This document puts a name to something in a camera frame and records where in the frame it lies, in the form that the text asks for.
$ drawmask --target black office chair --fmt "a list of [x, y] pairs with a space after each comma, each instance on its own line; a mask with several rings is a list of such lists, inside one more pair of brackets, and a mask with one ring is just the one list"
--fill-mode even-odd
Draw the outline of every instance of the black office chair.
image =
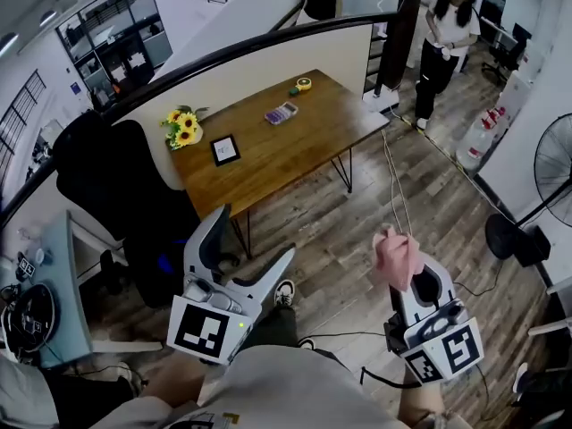
[[507, 82], [508, 78], [502, 73], [502, 68], [507, 69], [509, 72], [518, 70], [518, 60], [525, 52], [525, 49], [525, 39], [518, 41], [510, 51], [501, 44], [499, 44], [499, 47], [491, 47], [489, 51], [494, 57], [495, 65], [483, 62], [481, 72], [493, 72], [497, 77], [497, 85], [500, 85], [503, 81]]
[[[72, 122], [54, 144], [57, 188], [123, 240], [130, 276], [150, 307], [170, 304], [182, 293], [183, 249], [200, 221], [187, 193], [161, 178], [141, 126], [105, 124], [88, 112]], [[222, 231], [209, 246], [220, 253]]]

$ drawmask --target door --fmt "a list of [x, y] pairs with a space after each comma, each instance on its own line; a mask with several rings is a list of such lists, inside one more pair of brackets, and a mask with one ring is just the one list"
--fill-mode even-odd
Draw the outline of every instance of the door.
[[119, 87], [119, 92], [116, 90], [118, 99], [145, 86], [153, 78], [153, 65], [139, 33], [104, 46], [99, 57], [114, 85]]

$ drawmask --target wooden floor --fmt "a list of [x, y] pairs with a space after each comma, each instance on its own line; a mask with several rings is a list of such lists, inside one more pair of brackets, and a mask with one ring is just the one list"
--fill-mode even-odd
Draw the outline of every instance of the wooden floor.
[[[482, 53], [471, 57], [467, 74], [455, 78], [437, 99], [429, 134], [452, 150], [465, 128], [483, 107], [494, 103], [499, 90], [481, 76]], [[409, 71], [401, 86], [400, 113], [411, 114], [416, 75]], [[484, 240], [484, 222], [492, 208], [463, 174], [422, 135], [394, 119], [387, 129], [388, 144], [407, 199], [412, 232], [424, 252], [434, 256], [452, 278], [474, 291], [495, 290], [480, 298], [458, 287], [458, 295], [477, 317], [484, 342], [481, 368], [491, 393], [487, 414], [484, 385], [474, 369], [444, 386], [448, 409], [460, 413], [475, 428], [503, 427], [512, 410], [510, 391], [518, 365], [526, 360], [541, 366], [543, 339], [531, 340], [526, 331], [539, 324], [547, 306], [544, 285], [534, 269], [522, 269], [511, 259], [504, 265], [491, 254]], [[383, 155], [381, 132], [354, 150], [354, 190], [348, 194], [330, 164], [307, 176], [252, 210], [253, 252], [238, 275], [248, 277], [287, 243], [297, 254], [288, 277], [298, 288], [296, 312], [300, 337], [318, 333], [383, 332], [392, 314], [386, 285], [371, 280], [372, 237], [384, 223], [395, 224], [391, 210], [391, 176]], [[400, 222], [407, 227], [397, 186], [393, 198]], [[240, 253], [229, 227], [224, 250]], [[166, 337], [169, 312], [143, 306], [130, 287], [120, 296], [96, 296], [89, 308], [89, 323], [98, 338], [113, 340]], [[358, 378], [361, 366], [398, 381], [403, 363], [389, 353], [385, 340], [373, 335], [317, 338], [319, 348], [336, 354]], [[121, 357], [147, 376], [170, 351]], [[93, 357], [83, 366], [101, 366], [116, 358]], [[370, 392], [381, 406], [395, 413], [400, 393], [367, 379]]]

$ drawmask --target desk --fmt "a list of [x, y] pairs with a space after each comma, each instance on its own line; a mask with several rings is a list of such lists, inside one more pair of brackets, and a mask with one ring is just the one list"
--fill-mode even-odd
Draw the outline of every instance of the desk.
[[63, 212], [46, 226], [40, 236], [41, 246], [49, 250], [52, 262], [37, 265], [31, 281], [26, 280], [22, 289], [32, 284], [44, 283], [53, 293], [57, 309], [57, 323], [46, 346], [39, 350], [40, 365], [50, 368], [83, 358], [93, 352], [154, 351], [162, 348], [160, 342], [93, 341], [83, 313], [80, 298], [80, 281], [76, 277], [72, 243], [72, 220]]
[[[509, 41], [512, 43], [512, 46], [514, 46], [517, 41], [513, 38], [513, 36], [508, 33], [505, 29], [502, 29], [501, 27], [499, 27], [498, 25], [496, 25], [494, 22], [489, 21], [486, 18], [481, 18], [481, 21], [483, 21], [486, 25], [491, 26], [493, 29], [495, 29], [497, 31], [497, 36], [494, 39], [494, 46], [498, 47], [498, 44], [501, 43], [502, 37], [508, 38]], [[506, 43], [501, 43], [503, 44], [507, 49], [511, 49], [512, 46], [507, 46]]]
[[[297, 97], [288, 91], [301, 77], [313, 87]], [[279, 126], [265, 113], [290, 100], [296, 116]], [[352, 190], [351, 148], [387, 125], [388, 120], [370, 110], [361, 97], [318, 70], [261, 90], [206, 118], [205, 136], [196, 145], [172, 151], [172, 161], [200, 218], [218, 206], [231, 204], [231, 217], [239, 240], [250, 257], [248, 210], [279, 189], [332, 161]], [[232, 134], [241, 159], [217, 167], [210, 142]], [[340, 154], [349, 150], [349, 169]], [[247, 212], [248, 246], [236, 216]]]

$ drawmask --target sneaker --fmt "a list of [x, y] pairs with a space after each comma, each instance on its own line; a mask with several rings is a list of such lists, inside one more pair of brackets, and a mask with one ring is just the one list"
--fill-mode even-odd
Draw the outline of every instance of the sneaker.
[[315, 342], [309, 337], [306, 337], [305, 339], [302, 339], [298, 342], [298, 348], [314, 350]]
[[528, 372], [528, 364], [523, 362], [517, 370], [517, 376], [515, 378], [514, 384], [512, 385], [512, 391], [515, 394], [520, 394], [522, 392], [523, 386], [521, 383], [521, 378], [526, 372]]
[[417, 127], [421, 130], [425, 130], [427, 128], [427, 120], [423, 118], [417, 119]]
[[296, 294], [296, 286], [292, 280], [284, 280], [278, 283], [274, 291], [274, 304], [291, 307], [294, 303], [294, 294]]
[[117, 371], [117, 378], [122, 378], [129, 384], [133, 396], [139, 396], [142, 391], [143, 383], [141, 383], [139, 377], [135, 377], [131, 367], [124, 362], [118, 362], [115, 370]]

